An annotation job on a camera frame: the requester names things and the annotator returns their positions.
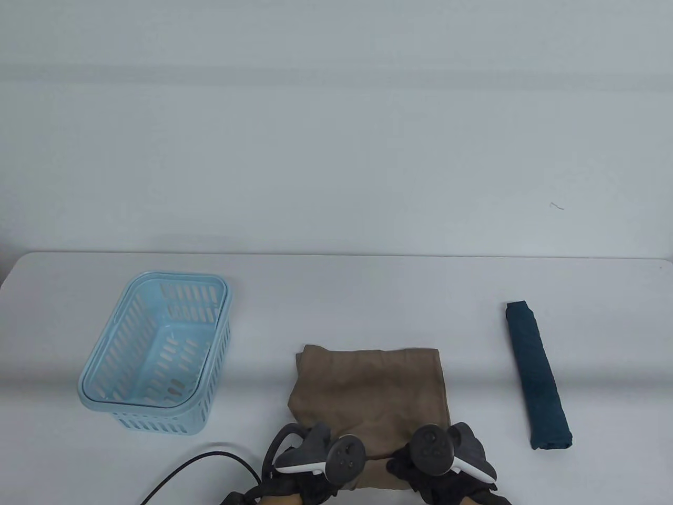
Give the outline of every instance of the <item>gloved hand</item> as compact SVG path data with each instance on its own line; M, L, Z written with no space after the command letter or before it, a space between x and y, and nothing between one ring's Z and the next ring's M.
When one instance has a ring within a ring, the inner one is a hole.
M392 453L386 469L398 479L409 482L411 489L420 493L429 505L458 505L467 496L484 505L509 504L505 498L491 495L491 490L497 490L495 484L486 484L465 472L448 471L438 477L421 472L411 461L409 444ZM490 497L504 502L488 501Z
M263 496L298 494L302 497L303 505L320 505L330 496L336 496L338 490L339 487L328 482L323 474L279 473L274 470L270 479L245 493L244 500L246 505L253 505L255 500Z
M232 491L220 505L246 505L246 501L243 493Z

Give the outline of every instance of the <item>rolled towel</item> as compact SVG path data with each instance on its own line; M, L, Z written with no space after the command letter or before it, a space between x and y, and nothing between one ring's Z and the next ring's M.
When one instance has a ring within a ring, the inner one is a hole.
M565 419L535 316L526 302L514 302L507 304L505 317L528 410L530 446L566 449L573 444L573 434Z

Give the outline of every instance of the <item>white table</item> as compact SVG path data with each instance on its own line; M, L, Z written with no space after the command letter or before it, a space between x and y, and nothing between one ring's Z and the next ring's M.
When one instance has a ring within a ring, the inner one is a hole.
M150 269L224 276L232 343L206 428L123 429L79 402L79 373L124 285ZM533 451L504 308L537 318L574 435ZM0 290L0 503L135 505L173 467L226 442L259 468L291 420L294 354L428 346L514 505L660 504L673 469L673 265L655 260L33 253ZM217 504L253 481L211 458L152 505ZM332 503L413 505L411 492Z

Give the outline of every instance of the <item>basket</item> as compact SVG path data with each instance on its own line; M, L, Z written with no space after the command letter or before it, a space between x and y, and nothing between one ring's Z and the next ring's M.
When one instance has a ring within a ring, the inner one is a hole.
M201 431L229 345L231 301L216 275L136 277L79 377L81 402L130 430Z

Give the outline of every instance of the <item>vr controller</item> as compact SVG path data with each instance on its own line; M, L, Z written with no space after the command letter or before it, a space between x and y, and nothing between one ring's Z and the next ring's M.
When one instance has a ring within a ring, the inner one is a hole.
M303 438L302 444L280 454L281 443L289 435ZM367 455L362 441L354 435L343 435L332 440L330 428L317 423L311 430L299 424L288 424L274 438L262 464L262 480L271 478L272 467L280 473L323 473L332 484L343 486L354 480L365 467Z
M291 434L302 438L301 445L286 450L274 461L281 443ZM411 437L409 452L416 468L428 475L463 471L487 484L497 479L495 469L486 461L484 446L465 423L448 430L436 424L420 427ZM262 464L262 480L270 479L275 469L280 473L322 473L330 483L344 486L360 475L366 461L365 446L354 435L332 440L325 423L319 422L311 430L288 424L271 442Z
M409 452L416 468L428 475L463 471L486 484L494 484L498 478L486 461L484 446L465 423L448 430L436 424L421 426L411 437Z

